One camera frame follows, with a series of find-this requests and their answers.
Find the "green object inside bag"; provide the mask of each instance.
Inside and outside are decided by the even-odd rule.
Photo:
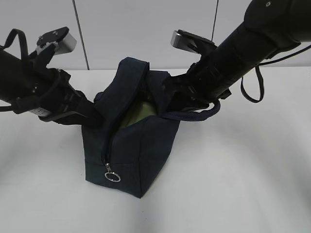
[[[124,118],[119,126],[119,130],[133,125],[148,116],[155,115],[156,108],[153,104],[145,101],[135,101],[129,110],[127,110],[125,113]]]

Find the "zipper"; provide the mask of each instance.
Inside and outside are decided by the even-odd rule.
[[[111,167],[110,167],[111,150],[112,150],[113,140],[114,140],[115,135],[116,135],[116,133],[117,133],[117,131],[118,131],[118,130],[117,130],[117,127],[118,127],[119,124],[120,124],[120,121],[121,121],[121,119],[122,119],[122,116],[123,116],[123,114],[129,109],[129,107],[130,107],[131,104],[133,103],[134,99],[136,98],[137,93],[139,92],[139,89],[140,89],[140,87],[141,87],[142,82],[144,82],[144,78],[142,78],[142,79],[140,80],[140,82],[139,82],[139,84],[137,85],[135,92],[133,92],[133,95],[131,96],[130,100],[126,103],[126,106],[123,108],[123,110],[119,113],[119,115],[116,117],[116,119],[115,119],[114,122],[112,123],[113,126],[109,129],[109,130],[111,131],[111,132],[110,132],[110,135],[111,135],[111,136],[109,137],[109,138],[110,138],[110,140],[109,140],[109,145],[108,145],[107,151],[106,151],[105,154],[104,154],[104,158],[103,158],[103,154],[102,154],[102,162],[103,162],[103,164],[105,164],[106,169],[107,169],[107,172],[105,173],[105,176],[106,176],[106,178],[107,178],[108,180],[110,180],[110,181],[112,181],[112,182],[119,182],[119,181],[121,181],[120,176],[119,176],[117,173],[113,172],[113,171],[111,170]],[[110,178],[108,178],[108,175],[114,175],[115,177],[117,177],[117,179],[116,179],[116,180],[110,179]]]

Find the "metal ring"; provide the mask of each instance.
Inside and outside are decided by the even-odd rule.
[[[108,175],[114,175],[114,176],[117,177],[117,179],[114,180],[114,179],[112,179],[112,178],[109,178]],[[108,180],[111,181],[111,182],[120,182],[120,181],[121,181],[121,177],[120,177],[117,173],[115,173],[115,172],[113,172],[113,171],[111,171],[111,172],[106,172],[106,173],[105,173],[105,177],[106,177],[106,179],[108,179]]]

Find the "black strap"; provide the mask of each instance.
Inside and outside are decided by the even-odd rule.
[[[22,62],[22,67],[24,70],[28,69],[28,47],[25,33],[18,29],[12,29],[8,37],[6,38],[4,46],[0,45],[0,51],[10,47],[16,37],[18,35],[19,39],[19,47],[20,47],[20,59]],[[12,106],[2,106],[0,107],[0,112],[9,112],[13,111]]]
[[[168,112],[165,113],[162,117],[166,119],[172,119],[172,120],[183,120],[183,121],[204,121],[216,113],[219,112],[220,110],[220,102],[219,100],[215,101],[214,107],[210,110],[204,110],[200,113],[197,112]]]
[[[241,81],[241,92],[242,92],[243,96],[244,96],[247,100],[249,100],[249,101],[251,101],[251,102],[253,102],[253,103],[259,103],[259,102],[261,102],[261,101],[263,100],[263,96],[264,96],[263,77],[262,77],[262,74],[261,74],[261,72],[260,72],[259,66],[256,66],[256,67],[255,67],[255,71],[256,71],[256,74],[257,74],[258,83],[259,83],[259,90],[260,90],[260,98],[259,98],[259,100],[256,100],[256,99],[251,98],[251,97],[247,94],[247,92],[245,91],[244,86],[243,86],[243,79],[244,79],[244,77],[242,77],[242,81]]]

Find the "bag handle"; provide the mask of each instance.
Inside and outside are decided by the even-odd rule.
[[[168,113],[165,113],[162,117],[166,119],[171,119],[171,120],[204,121],[219,112],[220,106],[221,106],[219,100],[215,101],[213,104],[214,104],[214,107],[212,109],[204,110],[200,113],[168,112]]]

